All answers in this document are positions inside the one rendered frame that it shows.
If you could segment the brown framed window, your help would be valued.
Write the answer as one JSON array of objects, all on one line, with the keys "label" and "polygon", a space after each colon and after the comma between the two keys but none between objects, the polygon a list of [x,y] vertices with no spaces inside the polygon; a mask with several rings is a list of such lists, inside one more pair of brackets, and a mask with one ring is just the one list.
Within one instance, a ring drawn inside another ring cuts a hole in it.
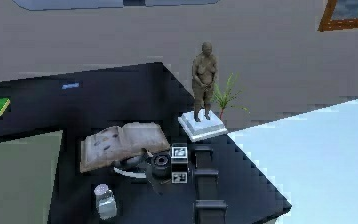
[{"label": "brown framed window", "polygon": [[358,28],[358,0],[327,0],[318,31]]}]

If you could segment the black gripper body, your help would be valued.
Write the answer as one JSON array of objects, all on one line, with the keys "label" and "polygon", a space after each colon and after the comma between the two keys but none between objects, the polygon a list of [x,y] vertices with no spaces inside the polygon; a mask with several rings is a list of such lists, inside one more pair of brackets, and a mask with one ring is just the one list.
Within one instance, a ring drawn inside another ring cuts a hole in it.
[{"label": "black gripper body", "polygon": [[150,158],[147,163],[146,177],[154,191],[162,195],[163,185],[171,180],[170,155],[162,152]]}]

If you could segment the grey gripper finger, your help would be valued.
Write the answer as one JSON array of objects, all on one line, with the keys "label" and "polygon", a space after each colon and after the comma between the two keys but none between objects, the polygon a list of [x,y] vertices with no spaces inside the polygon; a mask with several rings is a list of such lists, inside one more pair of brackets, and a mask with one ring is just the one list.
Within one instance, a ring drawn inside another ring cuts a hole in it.
[{"label": "grey gripper finger", "polygon": [[140,163],[145,162],[148,158],[152,156],[153,154],[150,151],[148,151],[146,148],[142,148],[140,155],[123,160],[114,161],[112,165],[116,168],[134,168]]},{"label": "grey gripper finger", "polygon": [[113,168],[114,172],[126,177],[131,177],[131,178],[136,178],[136,179],[146,179],[147,176],[145,173],[143,172],[130,172],[130,171],[125,171],[125,170],[121,170],[117,167]]}]

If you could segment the glass salt shaker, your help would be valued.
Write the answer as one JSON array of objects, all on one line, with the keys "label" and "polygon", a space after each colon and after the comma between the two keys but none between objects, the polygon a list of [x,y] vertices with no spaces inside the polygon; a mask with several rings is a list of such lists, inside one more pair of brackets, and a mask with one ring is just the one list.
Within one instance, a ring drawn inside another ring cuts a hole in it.
[{"label": "glass salt shaker", "polygon": [[118,208],[112,190],[106,184],[99,184],[94,189],[96,208],[102,220],[113,218],[117,215]]}]

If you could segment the brown figure statue white base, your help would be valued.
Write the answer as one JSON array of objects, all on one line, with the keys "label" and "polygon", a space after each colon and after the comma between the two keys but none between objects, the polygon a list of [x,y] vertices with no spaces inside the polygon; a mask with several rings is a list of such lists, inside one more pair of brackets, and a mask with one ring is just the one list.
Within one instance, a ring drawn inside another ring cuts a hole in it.
[{"label": "brown figure statue white base", "polygon": [[217,79],[217,59],[210,42],[204,42],[201,53],[192,63],[193,110],[183,113],[178,121],[192,142],[227,133],[222,120],[211,110]]}]

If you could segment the open beige book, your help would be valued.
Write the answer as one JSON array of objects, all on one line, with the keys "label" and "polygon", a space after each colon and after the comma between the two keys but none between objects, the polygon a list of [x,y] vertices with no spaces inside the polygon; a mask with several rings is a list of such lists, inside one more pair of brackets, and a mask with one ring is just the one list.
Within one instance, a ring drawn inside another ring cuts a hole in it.
[{"label": "open beige book", "polygon": [[170,148],[162,128],[154,123],[132,122],[108,127],[81,142],[80,172],[88,172],[139,156],[144,150],[159,153]]}]

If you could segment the green house plant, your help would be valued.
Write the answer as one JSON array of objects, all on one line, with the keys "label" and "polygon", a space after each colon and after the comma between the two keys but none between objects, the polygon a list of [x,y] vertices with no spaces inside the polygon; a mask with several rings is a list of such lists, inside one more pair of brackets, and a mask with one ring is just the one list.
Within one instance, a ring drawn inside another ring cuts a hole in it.
[{"label": "green house plant", "polygon": [[239,108],[249,113],[249,109],[247,107],[233,103],[233,101],[236,100],[243,93],[242,89],[239,89],[237,91],[234,90],[235,83],[238,80],[238,77],[238,74],[231,73],[226,81],[226,86],[224,90],[222,90],[217,83],[214,84],[214,93],[212,101],[215,102],[220,109],[218,115],[218,118],[220,120],[223,119],[223,115],[228,108]]}]

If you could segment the black table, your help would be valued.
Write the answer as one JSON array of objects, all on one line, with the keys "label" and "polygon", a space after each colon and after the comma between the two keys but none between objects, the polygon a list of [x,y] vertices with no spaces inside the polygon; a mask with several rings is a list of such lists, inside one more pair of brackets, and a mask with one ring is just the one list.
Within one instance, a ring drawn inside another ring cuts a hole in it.
[{"label": "black table", "polygon": [[[64,84],[78,88],[62,90]],[[0,82],[11,104],[0,117],[0,142],[51,131],[63,133],[47,224],[193,224],[195,186],[167,184],[159,195],[147,184],[99,169],[79,171],[80,142],[104,128],[127,122],[156,122],[171,142],[187,137],[178,117],[193,98],[161,63]],[[212,138],[219,171],[218,198],[227,204],[227,224],[264,224],[291,205],[226,135]],[[102,220],[94,189],[106,184],[118,212]]]}]

